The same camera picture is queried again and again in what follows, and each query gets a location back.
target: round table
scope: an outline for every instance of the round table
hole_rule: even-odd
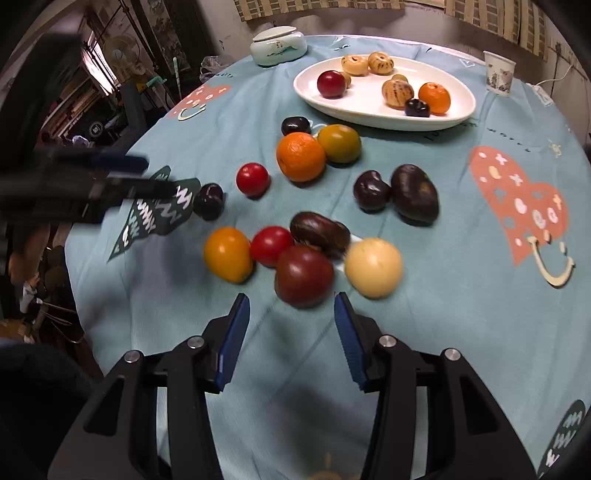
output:
[[[392,242],[404,257],[404,279],[388,298],[363,298],[341,272],[335,293],[346,292],[357,311],[415,350],[461,351],[535,465],[543,457],[544,463],[564,412],[591,398],[591,173],[580,145],[554,105],[544,106],[519,80],[510,97],[494,95],[485,87],[485,67],[470,59],[369,37],[323,35],[308,43],[308,53],[290,63],[263,68],[250,57],[235,63],[138,141],[132,152],[149,157],[148,175],[179,181],[175,201],[139,200],[110,212],[99,231],[73,229],[67,265],[99,365],[108,371],[130,349],[148,355],[173,348],[226,314],[244,292],[251,322],[232,383],[208,398],[226,480],[359,475],[376,397],[351,380],[333,302],[296,310],[277,299],[273,270],[259,266],[237,286],[215,277],[202,258],[206,238],[219,227],[252,238],[266,225],[288,226],[295,213],[312,210],[357,236]],[[353,125],[362,137],[361,159],[328,167],[311,186],[293,185],[275,160],[281,121],[303,115],[313,124],[340,123],[296,96],[296,74],[320,60],[375,50],[455,75],[477,99],[473,118],[432,133]],[[238,168],[251,161],[272,175],[257,201],[235,184]],[[352,187],[361,172],[377,170],[388,179],[403,163],[421,167],[439,190],[441,213],[432,228],[406,225],[391,208],[367,215],[355,205]],[[191,213],[194,178],[219,183],[227,193],[218,220]],[[497,180],[502,188],[491,189]],[[545,229],[554,234],[550,245]],[[551,275],[567,263],[560,242],[576,261],[563,288],[543,277],[527,243],[531,235],[540,239]],[[163,412],[158,427],[166,455]],[[415,474],[424,468],[426,426],[420,394]]]

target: plastic bag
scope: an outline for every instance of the plastic bag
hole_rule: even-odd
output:
[[[232,63],[234,63],[234,59],[229,55],[205,57],[201,62],[201,75],[199,75],[199,79],[202,83],[205,83],[216,73],[220,73],[222,70],[227,69]]]

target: mandarin orange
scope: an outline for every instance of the mandarin orange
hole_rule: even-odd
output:
[[[447,89],[434,82],[426,83],[421,87],[418,91],[418,99],[431,107],[431,113],[439,115],[447,113],[452,105],[452,98]]]
[[[324,171],[326,153],[312,135],[294,132],[277,145],[277,163],[291,181],[309,181]]]

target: pink heart print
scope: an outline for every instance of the pink heart print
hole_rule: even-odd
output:
[[[470,155],[470,170],[505,231],[515,266],[532,253],[527,237],[536,237],[542,247],[568,229],[569,210],[561,193],[547,183],[531,183],[508,155],[492,147],[476,147]]]
[[[217,87],[210,87],[207,84],[201,85],[194,91],[189,93],[174,108],[168,113],[168,118],[176,118],[183,108],[190,109],[200,107],[214,98],[223,95],[230,90],[229,85],[218,85]]]

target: yellow tomato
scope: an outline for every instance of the yellow tomato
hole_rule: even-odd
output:
[[[359,134],[346,125],[329,125],[318,133],[318,142],[326,157],[335,163],[351,163],[361,153]]]
[[[230,226],[212,233],[203,247],[203,259],[208,269],[218,277],[232,282],[244,282],[252,272],[248,238]]]

